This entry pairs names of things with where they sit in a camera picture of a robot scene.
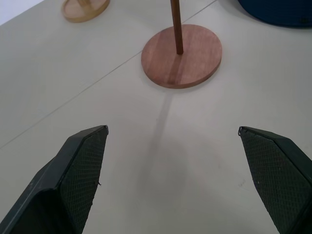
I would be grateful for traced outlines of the dark wooden round stand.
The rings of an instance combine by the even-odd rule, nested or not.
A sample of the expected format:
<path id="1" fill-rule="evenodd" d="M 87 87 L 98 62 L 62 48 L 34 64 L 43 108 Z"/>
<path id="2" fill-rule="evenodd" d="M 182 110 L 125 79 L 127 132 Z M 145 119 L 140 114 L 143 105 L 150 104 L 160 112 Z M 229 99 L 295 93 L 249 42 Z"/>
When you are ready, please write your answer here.
<path id="1" fill-rule="evenodd" d="M 171 89 L 194 87 L 210 78 L 222 60 L 222 45 L 211 30 L 182 24 L 179 0 L 171 0 L 173 26 L 144 46 L 141 65 L 155 84 Z"/>

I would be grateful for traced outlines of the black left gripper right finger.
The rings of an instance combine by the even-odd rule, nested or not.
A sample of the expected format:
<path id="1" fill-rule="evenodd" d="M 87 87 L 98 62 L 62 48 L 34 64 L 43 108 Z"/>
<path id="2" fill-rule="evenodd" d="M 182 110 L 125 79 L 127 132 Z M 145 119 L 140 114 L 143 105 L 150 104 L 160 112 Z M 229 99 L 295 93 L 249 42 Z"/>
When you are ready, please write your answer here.
<path id="1" fill-rule="evenodd" d="M 247 126 L 238 135 L 279 234 L 312 234 L 312 160 L 287 137 Z"/>

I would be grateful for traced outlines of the dark blue round object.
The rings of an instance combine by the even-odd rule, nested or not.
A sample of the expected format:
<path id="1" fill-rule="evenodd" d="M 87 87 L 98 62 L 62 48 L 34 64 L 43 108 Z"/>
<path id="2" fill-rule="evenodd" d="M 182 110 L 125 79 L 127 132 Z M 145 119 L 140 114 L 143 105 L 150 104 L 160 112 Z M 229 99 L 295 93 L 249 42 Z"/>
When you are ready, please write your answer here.
<path id="1" fill-rule="evenodd" d="M 312 0 L 238 0 L 251 16 L 269 24 L 312 27 Z"/>

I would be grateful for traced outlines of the light wooden oval stand base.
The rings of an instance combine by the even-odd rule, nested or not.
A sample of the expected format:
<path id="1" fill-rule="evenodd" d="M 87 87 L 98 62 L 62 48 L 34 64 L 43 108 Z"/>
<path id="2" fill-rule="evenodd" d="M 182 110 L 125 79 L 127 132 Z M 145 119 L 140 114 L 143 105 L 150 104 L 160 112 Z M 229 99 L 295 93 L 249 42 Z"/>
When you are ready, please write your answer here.
<path id="1" fill-rule="evenodd" d="M 65 0 L 61 11 L 69 22 L 80 23 L 99 16 L 109 3 L 110 0 Z"/>

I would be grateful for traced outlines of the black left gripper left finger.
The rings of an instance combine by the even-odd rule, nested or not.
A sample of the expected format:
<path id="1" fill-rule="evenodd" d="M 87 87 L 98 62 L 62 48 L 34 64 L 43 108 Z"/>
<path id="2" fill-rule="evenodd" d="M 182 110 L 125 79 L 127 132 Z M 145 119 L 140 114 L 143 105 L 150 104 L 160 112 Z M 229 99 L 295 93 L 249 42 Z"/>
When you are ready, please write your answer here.
<path id="1" fill-rule="evenodd" d="M 82 234 L 100 185 L 108 126 L 70 136 L 0 223 L 0 234 Z"/>

